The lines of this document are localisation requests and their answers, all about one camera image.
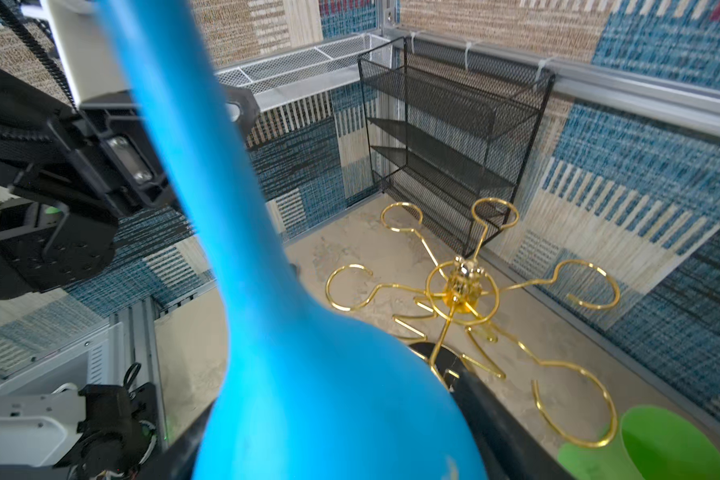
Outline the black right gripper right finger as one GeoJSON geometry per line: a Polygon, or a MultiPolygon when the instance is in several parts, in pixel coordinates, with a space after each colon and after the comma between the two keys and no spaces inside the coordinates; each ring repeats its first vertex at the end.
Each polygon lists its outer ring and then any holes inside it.
{"type": "Polygon", "coordinates": [[[491,479],[570,479],[501,401],[465,368],[457,370],[452,397],[461,410],[491,479]]]}

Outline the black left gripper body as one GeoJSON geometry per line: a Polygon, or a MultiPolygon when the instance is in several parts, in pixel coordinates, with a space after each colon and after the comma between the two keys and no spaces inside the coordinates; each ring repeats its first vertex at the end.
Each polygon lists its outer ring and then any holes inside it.
{"type": "Polygon", "coordinates": [[[89,205],[125,218],[170,207],[181,212],[159,154],[129,90],[94,97],[45,118],[51,141],[11,185],[21,197],[89,205]]]}

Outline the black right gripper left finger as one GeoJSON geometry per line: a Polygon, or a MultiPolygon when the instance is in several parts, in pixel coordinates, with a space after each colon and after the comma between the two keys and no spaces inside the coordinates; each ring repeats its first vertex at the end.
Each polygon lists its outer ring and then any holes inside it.
{"type": "Polygon", "coordinates": [[[147,462],[137,479],[190,480],[213,409],[210,404],[168,449],[147,462]]]}

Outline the blue wine glass back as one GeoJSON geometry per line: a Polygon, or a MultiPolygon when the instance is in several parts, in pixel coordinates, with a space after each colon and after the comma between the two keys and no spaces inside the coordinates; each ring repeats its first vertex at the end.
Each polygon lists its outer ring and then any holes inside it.
{"type": "Polygon", "coordinates": [[[226,310],[228,366],[197,479],[482,479],[455,401],[403,343],[294,274],[184,1],[101,1],[226,310]]]}

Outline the green wine glass back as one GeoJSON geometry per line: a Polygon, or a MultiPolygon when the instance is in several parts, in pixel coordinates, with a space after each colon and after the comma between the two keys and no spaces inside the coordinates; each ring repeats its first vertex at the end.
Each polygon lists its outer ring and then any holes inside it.
{"type": "Polygon", "coordinates": [[[656,406],[623,414],[605,447],[566,443],[558,462],[576,479],[720,479],[720,452],[683,417],[656,406]]]}

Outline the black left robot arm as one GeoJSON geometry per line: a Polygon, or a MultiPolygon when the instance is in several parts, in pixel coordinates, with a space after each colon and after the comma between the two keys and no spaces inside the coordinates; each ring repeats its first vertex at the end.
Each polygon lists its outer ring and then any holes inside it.
{"type": "MultiPolygon", "coordinates": [[[[177,208],[131,91],[66,102],[0,69],[0,301],[92,278],[121,223],[177,208]]],[[[0,396],[0,466],[133,479],[160,450],[157,388],[131,364],[118,384],[0,396]]]]}

